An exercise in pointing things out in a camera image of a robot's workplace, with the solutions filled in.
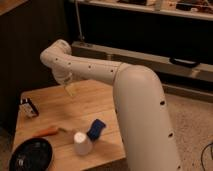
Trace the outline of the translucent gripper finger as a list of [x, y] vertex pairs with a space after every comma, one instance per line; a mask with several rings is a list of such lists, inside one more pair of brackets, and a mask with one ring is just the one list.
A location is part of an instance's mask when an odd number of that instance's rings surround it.
[[73, 97], [74, 94], [75, 94], [75, 86], [73, 84], [70, 84], [70, 85], [66, 85], [65, 86], [65, 90], [67, 91], [67, 93]]

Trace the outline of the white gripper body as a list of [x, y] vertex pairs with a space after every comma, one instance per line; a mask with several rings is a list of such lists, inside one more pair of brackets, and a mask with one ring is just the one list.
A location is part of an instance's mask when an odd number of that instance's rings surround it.
[[70, 72], [55, 70], [54, 71], [54, 78], [57, 83], [61, 85], [68, 85], [72, 82], [73, 76]]

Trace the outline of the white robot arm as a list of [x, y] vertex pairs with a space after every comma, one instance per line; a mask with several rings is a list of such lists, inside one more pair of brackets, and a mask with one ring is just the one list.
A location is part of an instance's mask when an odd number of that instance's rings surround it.
[[62, 39], [43, 50], [40, 60], [60, 84], [69, 84], [76, 74], [113, 87], [114, 108], [131, 171], [182, 171], [164, 90], [153, 70], [74, 56]]

